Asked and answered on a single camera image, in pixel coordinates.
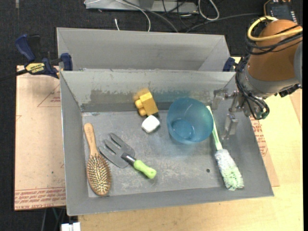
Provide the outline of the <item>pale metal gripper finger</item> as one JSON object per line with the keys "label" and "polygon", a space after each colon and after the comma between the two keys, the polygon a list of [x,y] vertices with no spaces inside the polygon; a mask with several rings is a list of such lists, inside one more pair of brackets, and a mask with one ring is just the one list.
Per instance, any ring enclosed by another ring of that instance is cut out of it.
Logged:
{"label": "pale metal gripper finger", "polygon": [[228,98],[228,89],[222,88],[214,90],[214,98],[212,101],[212,110],[217,110],[221,101]]}
{"label": "pale metal gripper finger", "polygon": [[229,139],[231,135],[235,135],[238,123],[239,120],[235,117],[235,114],[227,114],[222,133],[224,140]]}

